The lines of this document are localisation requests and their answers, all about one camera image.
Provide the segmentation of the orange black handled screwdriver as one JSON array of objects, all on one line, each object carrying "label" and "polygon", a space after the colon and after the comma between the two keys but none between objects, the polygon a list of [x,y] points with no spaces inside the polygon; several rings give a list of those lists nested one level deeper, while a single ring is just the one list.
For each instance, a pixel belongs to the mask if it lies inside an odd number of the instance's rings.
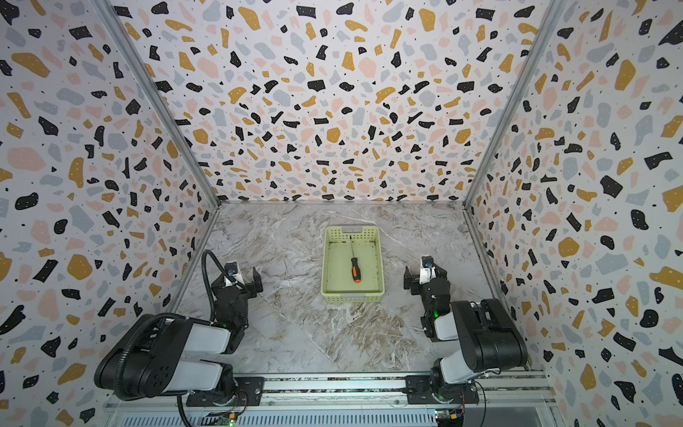
[{"label": "orange black handled screwdriver", "polygon": [[352,238],[349,238],[349,248],[350,248],[350,263],[351,263],[351,275],[352,279],[356,284],[359,284],[361,282],[361,270],[359,267],[359,260],[356,256],[355,253],[355,248],[354,248],[354,242]]}]

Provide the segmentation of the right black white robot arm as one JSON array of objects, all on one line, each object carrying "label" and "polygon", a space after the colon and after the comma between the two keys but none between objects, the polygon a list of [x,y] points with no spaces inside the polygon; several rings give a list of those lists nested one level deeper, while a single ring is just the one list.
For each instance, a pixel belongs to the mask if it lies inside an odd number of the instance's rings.
[{"label": "right black white robot arm", "polygon": [[416,392],[430,393],[440,402],[465,400],[465,391],[485,374],[522,368],[528,349],[512,318],[497,299],[480,302],[451,298],[448,273],[427,256],[417,274],[405,269],[403,288],[421,299],[423,332],[434,343],[457,342],[459,349],[437,359],[427,384]]}]

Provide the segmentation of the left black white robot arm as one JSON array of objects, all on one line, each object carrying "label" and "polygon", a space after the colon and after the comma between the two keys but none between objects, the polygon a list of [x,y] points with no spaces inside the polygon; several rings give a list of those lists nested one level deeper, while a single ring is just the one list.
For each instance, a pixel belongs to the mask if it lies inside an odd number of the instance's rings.
[{"label": "left black white robot arm", "polygon": [[197,392],[204,402],[226,404],[238,396],[232,366],[185,359],[185,353],[233,354],[249,328],[248,302],[263,291],[261,275],[242,283],[236,263],[215,279],[212,320],[177,313],[143,315],[95,370],[94,383],[122,401]]}]

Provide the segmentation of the light green plastic bin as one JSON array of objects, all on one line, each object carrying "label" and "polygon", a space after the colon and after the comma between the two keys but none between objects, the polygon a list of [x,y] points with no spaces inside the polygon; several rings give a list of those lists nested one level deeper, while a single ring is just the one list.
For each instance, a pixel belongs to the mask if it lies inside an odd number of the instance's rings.
[{"label": "light green plastic bin", "polygon": [[382,245],[374,225],[325,229],[321,295],[329,304],[380,302],[385,293]]}]

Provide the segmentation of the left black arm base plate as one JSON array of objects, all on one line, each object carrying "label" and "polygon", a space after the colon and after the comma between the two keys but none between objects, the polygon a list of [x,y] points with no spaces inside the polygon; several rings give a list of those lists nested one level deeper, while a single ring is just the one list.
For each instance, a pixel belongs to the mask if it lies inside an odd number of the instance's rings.
[{"label": "left black arm base plate", "polygon": [[263,376],[238,376],[226,384],[219,384],[213,391],[196,391],[185,401],[187,407],[207,407],[214,410],[228,410],[244,407],[258,407],[263,396]]}]

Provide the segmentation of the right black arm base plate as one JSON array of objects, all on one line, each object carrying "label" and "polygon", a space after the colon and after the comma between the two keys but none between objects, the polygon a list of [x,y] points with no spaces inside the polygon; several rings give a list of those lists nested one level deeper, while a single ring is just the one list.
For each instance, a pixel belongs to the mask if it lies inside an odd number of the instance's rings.
[{"label": "right black arm base plate", "polygon": [[453,404],[474,405],[480,403],[473,383],[446,384],[432,375],[408,375],[402,392],[410,405]]}]

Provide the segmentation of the aluminium mounting rail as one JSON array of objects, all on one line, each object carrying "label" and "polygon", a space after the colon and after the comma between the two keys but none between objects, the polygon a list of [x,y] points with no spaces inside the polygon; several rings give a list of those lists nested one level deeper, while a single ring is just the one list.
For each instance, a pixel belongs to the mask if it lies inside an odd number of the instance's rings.
[{"label": "aluminium mounting rail", "polygon": [[210,406],[196,393],[123,403],[105,426],[561,426],[544,374],[512,370],[455,387],[438,400],[425,373],[253,374],[238,396]]}]

